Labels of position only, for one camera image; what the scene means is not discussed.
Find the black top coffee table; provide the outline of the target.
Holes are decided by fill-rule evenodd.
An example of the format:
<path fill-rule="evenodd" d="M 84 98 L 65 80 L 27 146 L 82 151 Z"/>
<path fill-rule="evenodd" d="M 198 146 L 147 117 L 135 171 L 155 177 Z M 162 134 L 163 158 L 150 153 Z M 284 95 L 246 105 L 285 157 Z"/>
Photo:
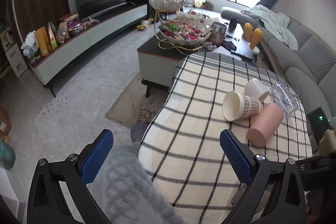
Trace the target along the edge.
<path fill-rule="evenodd" d="M 237 24 L 234 31 L 229 30 L 229 21 L 222 19 L 221 22 L 228 28 L 226 30 L 226 41 L 232 42 L 237 52 L 253 58 L 253 61 L 242 60 L 240 57 L 231 54 L 225 48 L 219 48 L 219 53 L 237 58 L 250 65 L 256 65 L 257 55 L 253 54 L 248 46 L 248 42 L 243 35 L 243 28 Z M 151 89 L 168 91 L 173 78 L 176 65 L 188 55 L 198 52 L 205 52 L 202 48 L 199 51 L 180 53 L 176 49 L 163 50 L 158 46 L 158 39 L 155 35 L 137 50 L 139 61 L 139 72 L 141 75 L 141 83 L 147 86 L 146 96 L 149 96 Z"/>

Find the clear snack jar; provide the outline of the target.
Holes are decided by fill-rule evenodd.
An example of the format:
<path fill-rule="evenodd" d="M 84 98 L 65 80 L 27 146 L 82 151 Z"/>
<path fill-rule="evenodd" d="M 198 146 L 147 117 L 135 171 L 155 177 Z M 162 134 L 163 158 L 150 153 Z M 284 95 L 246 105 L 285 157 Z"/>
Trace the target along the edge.
<path fill-rule="evenodd" d="M 227 30 L 227 26 L 221 22 L 213 22 L 212 23 L 212 34 L 216 37 L 216 38 L 220 38 L 220 39 L 225 39 L 226 37 L 226 30 Z"/>

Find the houndstooth paper cup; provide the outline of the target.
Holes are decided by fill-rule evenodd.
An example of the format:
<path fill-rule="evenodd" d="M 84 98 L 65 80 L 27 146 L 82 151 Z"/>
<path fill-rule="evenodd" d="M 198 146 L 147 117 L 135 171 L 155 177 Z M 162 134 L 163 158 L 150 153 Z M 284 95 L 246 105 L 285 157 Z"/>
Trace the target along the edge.
<path fill-rule="evenodd" d="M 228 92 L 222 103 L 224 118 L 233 122 L 256 116 L 266 104 L 256 98 L 252 98 L 236 91 Z"/>

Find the white plastic cup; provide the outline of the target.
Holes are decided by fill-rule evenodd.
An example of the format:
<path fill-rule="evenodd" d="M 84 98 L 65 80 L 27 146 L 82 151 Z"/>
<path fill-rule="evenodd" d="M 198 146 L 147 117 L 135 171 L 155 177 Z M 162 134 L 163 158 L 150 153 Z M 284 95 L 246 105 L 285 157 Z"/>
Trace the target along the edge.
<path fill-rule="evenodd" d="M 264 102 L 269 95 L 269 88 L 266 87 L 260 80 L 251 79 L 244 87 L 244 94 Z"/>

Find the two tier snack bowl stand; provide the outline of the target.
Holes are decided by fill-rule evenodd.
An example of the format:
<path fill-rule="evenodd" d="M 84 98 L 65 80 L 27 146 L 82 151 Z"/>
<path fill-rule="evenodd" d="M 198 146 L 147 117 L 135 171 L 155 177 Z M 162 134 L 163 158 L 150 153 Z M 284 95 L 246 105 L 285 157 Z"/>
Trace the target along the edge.
<path fill-rule="evenodd" d="M 185 53 L 207 46 L 213 18 L 182 12 L 186 0 L 148 0 L 148 3 L 154 9 L 154 20 L 160 21 L 155 37 L 161 49 Z"/>

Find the yellow rabbit ear stool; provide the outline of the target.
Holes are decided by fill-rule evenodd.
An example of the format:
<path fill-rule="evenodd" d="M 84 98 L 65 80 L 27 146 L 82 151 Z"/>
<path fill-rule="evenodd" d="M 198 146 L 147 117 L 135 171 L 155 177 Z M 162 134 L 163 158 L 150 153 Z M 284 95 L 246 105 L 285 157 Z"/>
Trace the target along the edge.
<path fill-rule="evenodd" d="M 260 43 L 263 37 L 263 31 L 260 28 L 255 28 L 253 30 L 252 24 L 244 24 L 244 38 L 248 42 L 248 46 L 253 54 L 259 55 L 260 50 L 258 49 L 258 44 Z"/>

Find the orange snack bag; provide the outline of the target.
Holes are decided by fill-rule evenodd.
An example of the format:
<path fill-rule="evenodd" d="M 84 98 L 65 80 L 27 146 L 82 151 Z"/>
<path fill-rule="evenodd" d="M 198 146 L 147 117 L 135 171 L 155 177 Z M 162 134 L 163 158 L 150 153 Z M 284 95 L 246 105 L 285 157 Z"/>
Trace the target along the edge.
<path fill-rule="evenodd" d="M 49 55 L 49 52 L 52 51 L 49 37 L 45 27 L 39 28 L 34 32 L 35 38 L 39 44 L 39 49 L 42 56 Z"/>

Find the black remote control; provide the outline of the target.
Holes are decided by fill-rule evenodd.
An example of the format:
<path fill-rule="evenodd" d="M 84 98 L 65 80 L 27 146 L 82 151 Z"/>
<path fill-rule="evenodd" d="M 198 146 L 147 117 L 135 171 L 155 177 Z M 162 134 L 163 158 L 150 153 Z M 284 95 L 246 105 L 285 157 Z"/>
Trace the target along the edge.
<path fill-rule="evenodd" d="M 253 61 L 253 58 L 251 58 L 251 57 L 249 57 L 249 56 L 246 56 L 246 55 L 244 55 L 244 54 L 242 54 L 242 53 L 239 53 L 239 52 L 237 52 L 237 51 L 231 51 L 231 54 L 240 57 L 242 60 Z"/>

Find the beige floor rug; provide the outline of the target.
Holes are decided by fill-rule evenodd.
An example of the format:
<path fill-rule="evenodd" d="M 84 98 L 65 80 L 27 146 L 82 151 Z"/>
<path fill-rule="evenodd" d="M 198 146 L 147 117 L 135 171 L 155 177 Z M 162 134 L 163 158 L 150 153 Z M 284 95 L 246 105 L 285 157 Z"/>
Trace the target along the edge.
<path fill-rule="evenodd" d="M 166 102 L 168 92 L 151 89 L 147 97 L 146 90 L 137 73 L 106 113 L 106 119 L 126 128 L 138 122 L 148 125 Z"/>

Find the black mug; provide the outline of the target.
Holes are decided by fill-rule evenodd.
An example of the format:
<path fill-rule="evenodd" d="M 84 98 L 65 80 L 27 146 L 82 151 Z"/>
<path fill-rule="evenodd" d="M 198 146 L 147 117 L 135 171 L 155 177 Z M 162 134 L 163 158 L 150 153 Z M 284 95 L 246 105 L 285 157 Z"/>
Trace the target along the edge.
<path fill-rule="evenodd" d="M 231 32 L 234 31 L 234 30 L 236 29 L 237 23 L 238 23 L 237 19 L 235 19 L 235 18 L 233 18 L 233 17 L 230 18 L 229 30 L 230 30 Z"/>

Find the cream plaid blanket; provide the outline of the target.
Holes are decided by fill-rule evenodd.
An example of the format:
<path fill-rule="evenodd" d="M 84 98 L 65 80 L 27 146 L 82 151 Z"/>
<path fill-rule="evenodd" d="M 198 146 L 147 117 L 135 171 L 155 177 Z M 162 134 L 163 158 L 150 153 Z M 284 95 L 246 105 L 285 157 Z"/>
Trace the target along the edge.
<path fill-rule="evenodd" d="M 219 53 L 196 53 L 175 68 L 167 100 L 150 122 L 138 159 L 150 181 L 185 223 L 223 223 L 240 182 L 234 140 L 248 144 L 253 118 L 228 121 L 223 100 L 249 80 L 266 87 L 276 74 Z"/>

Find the clear bluish plastic cup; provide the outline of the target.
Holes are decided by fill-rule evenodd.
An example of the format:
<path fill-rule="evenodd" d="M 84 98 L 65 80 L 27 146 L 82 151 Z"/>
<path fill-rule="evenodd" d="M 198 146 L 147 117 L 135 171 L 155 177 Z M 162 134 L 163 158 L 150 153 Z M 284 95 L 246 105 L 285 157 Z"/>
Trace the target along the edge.
<path fill-rule="evenodd" d="M 270 87 L 270 96 L 273 102 L 279 106 L 287 118 L 298 110 L 298 103 L 281 82 L 276 82 Z"/>

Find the pink plastic cup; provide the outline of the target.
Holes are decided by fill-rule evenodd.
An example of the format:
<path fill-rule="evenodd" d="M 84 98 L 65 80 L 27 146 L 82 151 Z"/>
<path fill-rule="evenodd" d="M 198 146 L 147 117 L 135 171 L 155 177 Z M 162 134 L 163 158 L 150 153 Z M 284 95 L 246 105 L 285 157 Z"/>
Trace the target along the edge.
<path fill-rule="evenodd" d="M 247 131 L 247 139 L 255 147 L 264 147 L 274 135 L 282 120 L 283 111 L 275 103 L 266 104 Z"/>

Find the white tissue bag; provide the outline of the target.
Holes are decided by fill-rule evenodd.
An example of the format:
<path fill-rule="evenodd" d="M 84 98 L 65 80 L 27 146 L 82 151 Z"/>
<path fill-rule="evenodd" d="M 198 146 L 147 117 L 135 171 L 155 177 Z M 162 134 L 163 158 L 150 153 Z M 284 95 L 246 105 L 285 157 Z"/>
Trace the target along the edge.
<path fill-rule="evenodd" d="M 28 58 L 33 57 L 33 55 L 38 52 L 39 44 L 35 37 L 35 31 L 27 34 L 25 42 L 21 46 L 21 50 L 23 52 L 23 55 Z"/>

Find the mint green throw blanket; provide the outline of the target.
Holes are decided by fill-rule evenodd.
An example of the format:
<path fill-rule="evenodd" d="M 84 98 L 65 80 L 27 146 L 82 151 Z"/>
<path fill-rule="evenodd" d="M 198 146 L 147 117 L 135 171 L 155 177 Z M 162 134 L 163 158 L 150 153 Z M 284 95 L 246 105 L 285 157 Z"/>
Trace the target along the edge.
<path fill-rule="evenodd" d="M 298 51 L 298 42 L 288 29 L 290 17 L 282 12 L 275 13 L 263 5 L 244 9 L 243 13 L 264 23 L 264 28 L 277 40 L 287 45 L 291 50 Z"/>

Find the grey sectional sofa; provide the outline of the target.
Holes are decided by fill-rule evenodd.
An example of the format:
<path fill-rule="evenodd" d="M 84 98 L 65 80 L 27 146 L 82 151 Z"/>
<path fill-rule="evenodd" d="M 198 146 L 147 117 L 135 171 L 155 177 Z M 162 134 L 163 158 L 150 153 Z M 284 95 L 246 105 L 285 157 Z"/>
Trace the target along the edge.
<path fill-rule="evenodd" d="M 321 107 L 326 116 L 335 116 L 335 51 L 316 33 L 290 18 L 288 29 L 298 42 L 291 50 L 264 28 L 264 23 L 230 7 L 222 7 L 221 16 L 241 25 L 252 24 L 263 31 L 261 47 L 273 70 L 284 77 L 299 96 L 306 113 Z"/>

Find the white long tv cabinet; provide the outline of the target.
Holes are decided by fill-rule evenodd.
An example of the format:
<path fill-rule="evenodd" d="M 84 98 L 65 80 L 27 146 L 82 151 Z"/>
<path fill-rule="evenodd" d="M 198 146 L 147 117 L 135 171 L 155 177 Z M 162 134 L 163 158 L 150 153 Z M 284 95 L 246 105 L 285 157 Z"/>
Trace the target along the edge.
<path fill-rule="evenodd" d="M 51 94 L 56 96 L 53 89 L 53 78 L 67 65 L 95 44 L 119 34 L 146 17 L 147 4 L 132 6 L 130 9 L 94 24 L 75 37 L 65 41 L 56 50 L 43 57 L 36 65 L 32 65 L 31 70 L 43 87 L 48 88 Z"/>

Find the grey fleece blanket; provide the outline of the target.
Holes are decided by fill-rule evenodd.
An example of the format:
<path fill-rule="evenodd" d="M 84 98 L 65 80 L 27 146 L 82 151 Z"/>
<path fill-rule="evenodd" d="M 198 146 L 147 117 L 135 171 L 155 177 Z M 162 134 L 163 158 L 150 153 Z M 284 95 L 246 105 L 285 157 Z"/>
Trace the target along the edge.
<path fill-rule="evenodd" d="M 130 130 L 130 145 L 114 145 L 88 189 L 112 223 L 184 223 L 138 160 L 147 125 Z"/>

